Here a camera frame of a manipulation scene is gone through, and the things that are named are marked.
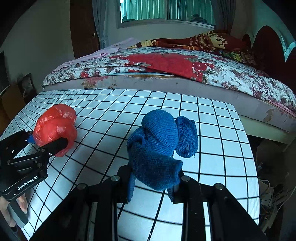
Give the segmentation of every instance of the window sill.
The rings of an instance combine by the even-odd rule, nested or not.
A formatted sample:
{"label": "window sill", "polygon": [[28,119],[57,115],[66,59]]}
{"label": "window sill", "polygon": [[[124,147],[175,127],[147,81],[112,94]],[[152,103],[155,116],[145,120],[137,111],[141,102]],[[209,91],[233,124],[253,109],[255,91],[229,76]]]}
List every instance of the window sill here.
{"label": "window sill", "polygon": [[118,23],[117,28],[127,28],[136,25],[146,25],[146,24],[156,24],[156,23],[181,23],[186,25],[193,25],[196,27],[207,28],[209,30],[214,29],[214,25],[208,23],[199,23],[194,21],[185,21],[185,20],[166,20],[165,18],[154,18],[154,19],[145,19],[145,20],[136,20],[124,23]]}

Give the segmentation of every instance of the bolt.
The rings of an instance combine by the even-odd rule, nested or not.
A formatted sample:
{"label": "bolt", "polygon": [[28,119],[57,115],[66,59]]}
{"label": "bolt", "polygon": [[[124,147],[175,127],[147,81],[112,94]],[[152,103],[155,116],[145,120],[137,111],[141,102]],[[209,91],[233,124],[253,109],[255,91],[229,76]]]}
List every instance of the bolt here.
{"label": "bolt", "polygon": [[111,180],[113,182],[118,182],[120,180],[120,177],[119,176],[113,176],[113,177],[111,177]]}
{"label": "bolt", "polygon": [[181,179],[182,179],[183,182],[189,182],[190,177],[188,177],[188,176],[182,176]]}
{"label": "bolt", "polygon": [[85,183],[80,183],[80,184],[78,184],[78,186],[77,186],[77,189],[78,189],[78,190],[83,190],[84,188],[86,188],[86,184],[85,184]]}
{"label": "bolt", "polygon": [[217,188],[218,190],[222,190],[222,189],[224,189],[224,185],[221,184],[221,183],[216,183],[214,186],[215,186],[215,188]]}

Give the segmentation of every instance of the human hand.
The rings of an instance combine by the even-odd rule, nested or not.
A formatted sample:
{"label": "human hand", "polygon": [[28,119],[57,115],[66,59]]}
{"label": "human hand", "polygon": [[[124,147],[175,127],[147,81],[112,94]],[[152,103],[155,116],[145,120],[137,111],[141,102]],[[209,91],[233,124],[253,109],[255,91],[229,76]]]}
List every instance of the human hand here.
{"label": "human hand", "polygon": [[[7,210],[8,204],[10,202],[6,201],[4,197],[0,197],[0,211],[2,215],[4,216],[6,222],[10,227],[14,227],[16,225],[15,220],[10,216],[10,213]],[[23,194],[17,199],[17,203],[19,204],[21,210],[24,213],[27,213],[28,210],[28,203],[25,195]]]}

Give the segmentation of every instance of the table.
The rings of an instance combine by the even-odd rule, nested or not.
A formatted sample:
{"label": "table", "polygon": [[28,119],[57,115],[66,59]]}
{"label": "table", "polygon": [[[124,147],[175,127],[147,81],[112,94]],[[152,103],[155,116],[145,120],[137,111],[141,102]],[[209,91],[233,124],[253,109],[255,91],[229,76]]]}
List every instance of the table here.
{"label": "table", "polygon": [[[48,91],[40,93],[21,110],[1,139],[21,129],[33,130],[37,119],[58,103],[76,110],[78,137],[64,157],[50,158],[48,178],[26,193],[29,223],[23,231],[28,239],[77,184],[97,184],[128,163],[127,139],[141,126],[143,116],[154,109],[163,109],[174,118],[183,115],[195,121],[198,152],[188,159],[175,153],[174,158],[182,160],[186,175],[200,183],[224,184],[258,224],[256,168],[244,127],[233,105],[156,91]],[[30,144],[18,156],[35,153],[37,148]],[[204,210],[206,235],[210,240],[206,203]],[[182,213],[183,205],[172,204],[166,192],[152,190],[137,180],[132,202],[123,207],[118,204],[119,240],[143,241],[148,237],[150,240],[180,240]]]}

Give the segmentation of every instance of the red plastic bag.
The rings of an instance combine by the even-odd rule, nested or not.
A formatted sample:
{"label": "red plastic bag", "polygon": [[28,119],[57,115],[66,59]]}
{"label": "red plastic bag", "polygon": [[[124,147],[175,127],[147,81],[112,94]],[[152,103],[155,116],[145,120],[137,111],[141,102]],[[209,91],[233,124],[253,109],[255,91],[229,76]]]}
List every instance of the red plastic bag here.
{"label": "red plastic bag", "polygon": [[77,130],[74,127],[76,111],[65,104],[56,104],[50,107],[39,117],[35,126],[33,137],[38,146],[44,146],[60,137],[68,139],[65,149],[55,156],[64,156],[74,145],[77,138]]}

